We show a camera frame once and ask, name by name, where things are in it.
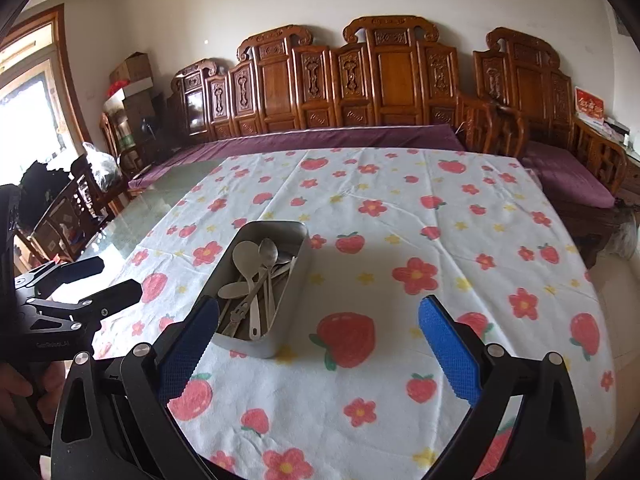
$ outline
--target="white wall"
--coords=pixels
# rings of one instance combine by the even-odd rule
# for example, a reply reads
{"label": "white wall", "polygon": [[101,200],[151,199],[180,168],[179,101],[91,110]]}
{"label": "white wall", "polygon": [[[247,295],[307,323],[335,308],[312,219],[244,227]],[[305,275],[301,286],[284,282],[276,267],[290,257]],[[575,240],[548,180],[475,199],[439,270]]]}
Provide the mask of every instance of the white wall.
{"label": "white wall", "polygon": [[548,41],[574,83],[612,104],[612,43],[603,0],[120,0],[132,50],[148,52],[156,81],[203,57],[236,63],[244,38],[287,23],[308,25],[318,41],[344,44],[342,29],[368,14],[417,14],[435,22],[460,55],[463,89],[473,91],[471,52],[495,27]]}
{"label": "white wall", "polygon": [[109,88],[109,74],[131,52],[116,0],[47,0],[23,12],[24,20],[65,5],[66,49],[84,122],[98,149],[107,151],[98,126]]}

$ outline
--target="plastic bag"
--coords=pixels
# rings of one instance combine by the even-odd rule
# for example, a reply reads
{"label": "plastic bag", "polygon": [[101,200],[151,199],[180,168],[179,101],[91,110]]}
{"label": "plastic bag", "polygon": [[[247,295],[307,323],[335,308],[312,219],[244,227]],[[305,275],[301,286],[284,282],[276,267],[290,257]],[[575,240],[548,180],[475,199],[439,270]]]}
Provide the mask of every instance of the plastic bag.
{"label": "plastic bag", "polygon": [[116,159],[109,153],[99,152],[90,142],[83,142],[86,160],[91,164],[94,179],[101,191],[107,191],[122,180],[122,172]]}

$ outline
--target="metal screw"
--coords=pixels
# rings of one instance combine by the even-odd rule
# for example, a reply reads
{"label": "metal screw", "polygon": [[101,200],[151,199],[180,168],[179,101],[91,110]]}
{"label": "metal screw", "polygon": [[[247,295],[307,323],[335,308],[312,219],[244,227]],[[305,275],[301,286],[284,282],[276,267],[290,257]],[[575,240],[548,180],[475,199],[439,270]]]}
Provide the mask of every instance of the metal screw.
{"label": "metal screw", "polygon": [[491,357],[502,357],[504,355],[504,348],[497,344],[489,345],[486,351]]}
{"label": "metal screw", "polygon": [[134,346],[133,355],[136,357],[144,357],[149,353],[149,350],[151,350],[151,346],[146,343],[140,343]]}
{"label": "metal screw", "polygon": [[74,361],[77,365],[83,365],[85,362],[89,360],[89,354],[87,352],[80,352],[74,358]]}
{"label": "metal screw", "polygon": [[562,364],[562,356],[556,352],[549,353],[549,360],[552,364],[561,365]]}

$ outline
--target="cardboard box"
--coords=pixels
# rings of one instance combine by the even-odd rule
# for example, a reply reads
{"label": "cardboard box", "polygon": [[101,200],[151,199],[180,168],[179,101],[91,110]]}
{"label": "cardboard box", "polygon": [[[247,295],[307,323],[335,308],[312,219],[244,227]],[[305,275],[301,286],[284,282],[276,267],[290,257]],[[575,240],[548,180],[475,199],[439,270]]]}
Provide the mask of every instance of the cardboard box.
{"label": "cardboard box", "polygon": [[133,83],[147,77],[153,77],[148,56],[142,52],[134,52],[109,74],[109,82],[113,84],[128,79]]}

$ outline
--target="purple cushion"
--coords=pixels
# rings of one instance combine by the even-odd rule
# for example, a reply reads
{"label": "purple cushion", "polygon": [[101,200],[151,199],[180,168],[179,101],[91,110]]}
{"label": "purple cushion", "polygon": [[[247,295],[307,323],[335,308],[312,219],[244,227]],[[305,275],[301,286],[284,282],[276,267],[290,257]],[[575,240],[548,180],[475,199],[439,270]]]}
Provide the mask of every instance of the purple cushion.
{"label": "purple cushion", "polygon": [[567,150],[529,142],[522,165],[533,170],[546,196],[590,207],[613,207],[613,195]]}
{"label": "purple cushion", "polygon": [[364,126],[357,128],[323,128],[217,140],[190,146],[169,160],[152,167],[129,189],[145,189],[170,168],[201,160],[226,158],[251,153],[312,150],[315,148],[429,148],[432,150],[464,151],[464,147],[448,124],[435,126]]}

